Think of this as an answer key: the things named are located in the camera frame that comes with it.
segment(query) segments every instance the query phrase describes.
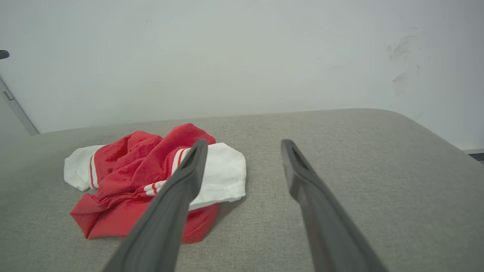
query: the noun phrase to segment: gray fabric surface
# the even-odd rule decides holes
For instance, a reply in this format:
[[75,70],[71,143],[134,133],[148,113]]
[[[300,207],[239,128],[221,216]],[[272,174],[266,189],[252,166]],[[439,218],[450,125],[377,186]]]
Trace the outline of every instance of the gray fabric surface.
[[192,122],[247,160],[247,196],[224,203],[177,271],[311,271],[280,140],[296,142],[390,271],[481,271],[484,166],[410,119],[370,109],[203,118],[73,129],[1,151],[0,270],[99,271],[121,238],[84,239],[69,211],[82,193],[64,158],[135,130]]

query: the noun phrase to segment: door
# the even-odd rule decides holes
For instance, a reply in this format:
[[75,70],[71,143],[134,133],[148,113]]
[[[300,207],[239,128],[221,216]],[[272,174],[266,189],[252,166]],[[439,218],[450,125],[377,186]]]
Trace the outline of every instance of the door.
[[0,79],[0,149],[38,134]]

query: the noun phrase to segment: red cloth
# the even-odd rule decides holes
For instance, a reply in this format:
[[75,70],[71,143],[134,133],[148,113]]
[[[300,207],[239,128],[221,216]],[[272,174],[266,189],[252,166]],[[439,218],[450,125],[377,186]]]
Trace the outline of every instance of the red cloth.
[[[176,152],[202,138],[208,144],[215,143],[203,130],[185,124],[165,138],[136,131],[99,149],[91,159],[91,184],[98,190],[83,195],[71,211],[85,237],[126,236],[153,198],[146,194],[145,186],[167,180]],[[202,240],[219,207],[220,203],[216,203],[189,211],[182,241]]]

